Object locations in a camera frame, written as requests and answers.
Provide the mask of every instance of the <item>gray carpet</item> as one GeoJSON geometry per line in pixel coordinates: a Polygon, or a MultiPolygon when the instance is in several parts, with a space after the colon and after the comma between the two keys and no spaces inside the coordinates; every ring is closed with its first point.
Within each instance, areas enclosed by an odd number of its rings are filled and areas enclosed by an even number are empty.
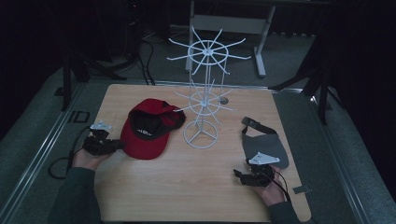
{"type": "MultiPolygon", "coordinates": [[[[212,38],[211,34],[203,35],[212,38]]],[[[185,35],[175,36],[174,39],[187,43],[185,35]]],[[[184,55],[185,49],[161,40],[157,42],[159,39],[155,36],[150,36],[146,40],[154,47],[149,71],[157,84],[189,80],[189,75],[184,71],[184,61],[166,60],[166,57],[184,55]]],[[[313,37],[286,38],[270,35],[262,54],[267,77],[257,76],[253,60],[230,60],[227,69],[231,74],[226,77],[225,84],[266,87],[293,77],[313,40],[313,37]]],[[[232,47],[230,51],[240,56],[251,56],[251,49],[256,42],[257,36],[248,36],[244,44],[232,47]]],[[[149,45],[143,44],[141,52],[143,61],[147,62],[150,54],[149,45]]],[[[46,222],[57,188],[63,183],[62,180],[53,179],[48,175],[47,168],[50,163],[67,156],[77,133],[87,124],[93,123],[109,84],[145,84],[138,65],[122,69],[118,73],[128,77],[128,80],[114,81],[99,74],[92,74],[89,83],[81,84],[74,81],[75,101],[69,110],[64,112],[60,111],[62,97],[53,95],[56,89],[62,86],[62,71],[51,76],[45,83],[0,144],[2,222],[46,222]],[[68,122],[73,111],[90,112],[88,122],[68,122]],[[62,128],[53,130],[54,126],[62,128]],[[36,175],[25,174],[24,171],[30,162],[37,161],[36,154],[41,156],[43,161],[33,163],[37,169],[36,175]],[[26,180],[24,176],[31,176],[32,179],[26,180]],[[21,182],[24,188],[17,185],[21,182]],[[14,200],[17,202],[7,204],[7,200],[16,199],[18,193],[21,197],[14,200]]],[[[305,82],[306,80],[296,83],[292,88],[299,89],[305,82]]],[[[313,216],[309,223],[392,223],[396,220],[394,201],[389,199],[379,175],[373,169],[373,163],[367,156],[364,144],[347,112],[334,100],[329,99],[332,110],[327,111],[329,125],[324,127],[316,116],[315,105],[303,94],[297,91],[282,91],[275,93],[274,97],[302,182],[312,189],[306,194],[313,216]],[[334,163],[337,156],[341,161],[346,160],[343,161],[345,166],[341,166],[342,172],[339,171],[340,165],[334,163]],[[358,192],[362,211],[354,208],[353,204],[357,200],[348,196],[351,189],[358,192]],[[359,217],[360,214],[365,214],[366,217],[359,217]]],[[[56,173],[62,175],[64,167],[65,163],[59,164],[55,167],[56,173]]]]}

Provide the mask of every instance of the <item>hand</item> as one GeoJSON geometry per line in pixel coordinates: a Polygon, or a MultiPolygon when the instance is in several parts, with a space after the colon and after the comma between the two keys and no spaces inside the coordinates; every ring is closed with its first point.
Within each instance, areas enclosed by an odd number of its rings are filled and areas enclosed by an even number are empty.
{"type": "Polygon", "coordinates": [[[105,161],[106,159],[111,157],[112,155],[113,153],[102,156],[93,156],[87,150],[82,148],[75,154],[72,167],[82,167],[96,171],[96,168],[99,166],[99,164],[102,161],[105,161]]]}
{"type": "MultiPolygon", "coordinates": [[[[280,186],[282,186],[282,183],[279,181],[280,169],[273,165],[271,165],[271,167],[275,171],[274,181],[278,183],[280,186]]],[[[285,202],[285,195],[283,194],[283,190],[279,186],[277,186],[274,182],[271,182],[266,188],[253,187],[253,189],[260,195],[265,205],[267,206],[271,206],[276,203],[285,202]]]]}

